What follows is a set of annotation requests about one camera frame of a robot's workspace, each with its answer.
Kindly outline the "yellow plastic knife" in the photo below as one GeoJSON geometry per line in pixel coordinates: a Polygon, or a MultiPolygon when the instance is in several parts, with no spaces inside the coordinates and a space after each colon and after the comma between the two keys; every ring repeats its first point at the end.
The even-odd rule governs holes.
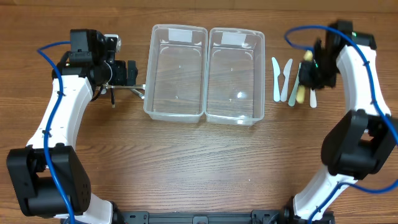
{"type": "MultiPolygon", "coordinates": [[[[313,59],[312,51],[310,51],[310,50],[306,51],[306,53],[303,56],[303,59],[308,62],[311,61],[313,59]]],[[[304,99],[305,99],[305,87],[302,85],[299,85],[298,90],[297,90],[296,100],[298,103],[303,103],[304,99]]]]}

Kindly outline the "grey white plastic knife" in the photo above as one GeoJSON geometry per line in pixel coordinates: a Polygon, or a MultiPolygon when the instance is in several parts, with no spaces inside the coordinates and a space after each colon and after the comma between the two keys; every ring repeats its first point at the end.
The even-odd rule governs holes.
{"type": "Polygon", "coordinates": [[[283,71],[284,84],[283,84],[282,91],[280,94],[280,100],[282,102],[287,101],[287,91],[289,89],[289,77],[290,77],[290,70],[291,70],[292,63],[293,63],[293,59],[290,58],[284,67],[284,71],[283,71]]]}

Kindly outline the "light blue plastic knife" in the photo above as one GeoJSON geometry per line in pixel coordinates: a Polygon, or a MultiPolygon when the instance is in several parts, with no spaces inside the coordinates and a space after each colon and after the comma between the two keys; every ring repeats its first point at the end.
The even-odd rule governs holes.
{"type": "Polygon", "coordinates": [[[273,91],[273,100],[275,102],[280,101],[280,91],[279,91],[279,75],[280,75],[280,67],[275,57],[271,58],[272,60],[272,68],[274,74],[274,91],[273,91]]]}

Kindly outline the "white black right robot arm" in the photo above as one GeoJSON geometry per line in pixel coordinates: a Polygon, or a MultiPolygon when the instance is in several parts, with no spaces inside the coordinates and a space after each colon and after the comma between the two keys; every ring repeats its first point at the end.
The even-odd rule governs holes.
{"type": "Polygon", "coordinates": [[[397,146],[397,118],[381,93],[376,71],[376,40],[357,32],[351,21],[325,26],[326,37],[309,48],[310,60],[298,69],[298,85],[321,90],[342,77],[346,114],[322,143],[322,166],[308,185],[292,197],[276,223],[333,223],[328,210],[347,188],[378,173],[397,146]]]}

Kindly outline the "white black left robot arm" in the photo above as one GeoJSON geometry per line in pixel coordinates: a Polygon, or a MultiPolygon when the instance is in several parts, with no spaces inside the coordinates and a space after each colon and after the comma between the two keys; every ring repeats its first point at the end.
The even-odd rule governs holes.
{"type": "Polygon", "coordinates": [[[105,88],[130,87],[133,61],[116,60],[121,38],[93,29],[73,29],[70,49],[52,62],[52,94],[44,116],[25,147],[12,149],[7,169],[21,212],[65,223],[124,223],[118,206],[97,197],[75,148],[88,103],[105,88]]]}

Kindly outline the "pale green plastic knife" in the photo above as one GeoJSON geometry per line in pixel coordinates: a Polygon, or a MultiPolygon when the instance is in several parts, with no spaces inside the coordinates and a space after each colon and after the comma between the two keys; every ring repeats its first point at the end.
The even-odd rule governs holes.
{"type": "Polygon", "coordinates": [[[290,107],[293,107],[295,105],[296,102],[296,97],[297,97],[297,90],[299,87],[299,73],[300,73],[300,68],[301,68],[301,63],[299,63],[298,65],[298,71],[297,71],[297,75],[296,75],[296,79],[295,79],[295,83],[294,83],[294,87],[292,89],[292,92],[290,94],[290,98],[288,101],[288,105],[290,107]]]}

